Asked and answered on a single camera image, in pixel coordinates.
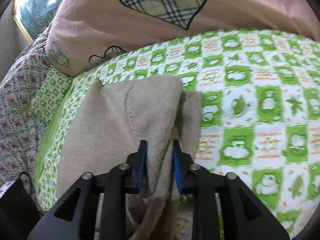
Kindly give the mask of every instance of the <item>bedding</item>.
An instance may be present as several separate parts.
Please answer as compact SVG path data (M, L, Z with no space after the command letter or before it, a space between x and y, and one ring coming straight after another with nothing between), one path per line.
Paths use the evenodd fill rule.
M74 77L124 51L224 28L277 29L320 40L320 22L306 0L63 0L46 53Z
M235 172L293 238L320 201L320 44L271 30L193 34L122 54L74 78L41 148L38 203L56 202L56 176L68 127L95 79L103 85L167 74L203 92L195 162ZM181 212L179 239L192 213Z
M30 102L29 113L50 124L71 82L71 77L49 66L46 79Z
M22 171L33 173L40 140L48 127L27 109L49 70L44 47L50 28L17 57L0 82L0 185L16 180Z

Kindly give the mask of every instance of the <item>green and white bedsheet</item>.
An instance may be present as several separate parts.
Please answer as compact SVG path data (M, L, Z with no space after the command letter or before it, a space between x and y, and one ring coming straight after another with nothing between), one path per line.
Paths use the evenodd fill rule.
M63 142L94 79L104 85L151 75L177 75L203 96L195 162L217 174L235 172L291 237L320 201L320 44L277 31L230 30L157 43L113 58L72 83L39 179L38 201L56 201ZM192 214L180 214L190 239Z

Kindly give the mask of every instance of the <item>pink pillow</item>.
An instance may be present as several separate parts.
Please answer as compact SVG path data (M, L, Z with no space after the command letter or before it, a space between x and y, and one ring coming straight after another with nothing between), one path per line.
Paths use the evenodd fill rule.
M63 0L46 53L76 76L125 51L225 28L275 29L320 40L306 0Z

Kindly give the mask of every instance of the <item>floral fabric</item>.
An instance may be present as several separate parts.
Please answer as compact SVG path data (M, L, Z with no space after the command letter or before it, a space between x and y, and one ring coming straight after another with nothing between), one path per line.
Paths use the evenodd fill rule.
M65 136L95 78L177 75L204 95L195 162L236 173L294 237L320 200L319 71L319 43L269 30L195 34L113 58L77 77L44 157L38 202L49 209L56 201ZM179 217L178 238L190 239L192 214Z
M44 47L50 28L17 57L0 83L0 185L18 179L22 171L32 175L47 129L46 123L27 114L27 107L49 70Z
M47 78L31 100L31 114L50 124L72 80L73 78L50 66Z

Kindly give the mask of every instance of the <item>framed painting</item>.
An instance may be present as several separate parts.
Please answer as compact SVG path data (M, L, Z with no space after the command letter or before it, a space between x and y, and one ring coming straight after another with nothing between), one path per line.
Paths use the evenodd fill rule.
M14 20L32 42L52 21L62 0L15 0Z

